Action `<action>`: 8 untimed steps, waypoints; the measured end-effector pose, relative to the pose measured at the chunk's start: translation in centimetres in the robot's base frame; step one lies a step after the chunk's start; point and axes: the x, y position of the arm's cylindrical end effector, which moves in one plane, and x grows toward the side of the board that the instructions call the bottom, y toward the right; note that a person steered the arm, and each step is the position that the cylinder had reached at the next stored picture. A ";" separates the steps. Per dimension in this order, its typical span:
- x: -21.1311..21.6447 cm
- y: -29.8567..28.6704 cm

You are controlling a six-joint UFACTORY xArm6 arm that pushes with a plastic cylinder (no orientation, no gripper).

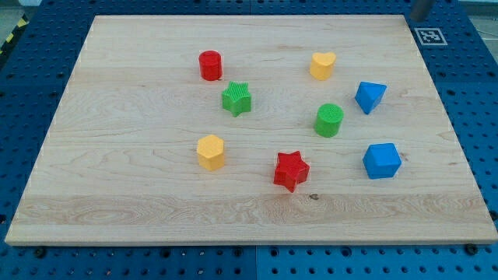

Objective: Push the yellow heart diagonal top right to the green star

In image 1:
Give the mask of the grey metal pusher rod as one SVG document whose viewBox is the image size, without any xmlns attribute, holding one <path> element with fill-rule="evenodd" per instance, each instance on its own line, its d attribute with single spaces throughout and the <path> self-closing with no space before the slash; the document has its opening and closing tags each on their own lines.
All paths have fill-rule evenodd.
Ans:
<svg viewBox="0 0 498 280">
<path fill-rule="evenodd" d="M 427 19 L 436 0 L 414 0 L 409 19 L 413 22 L 421 23 Z"/>
</svg>

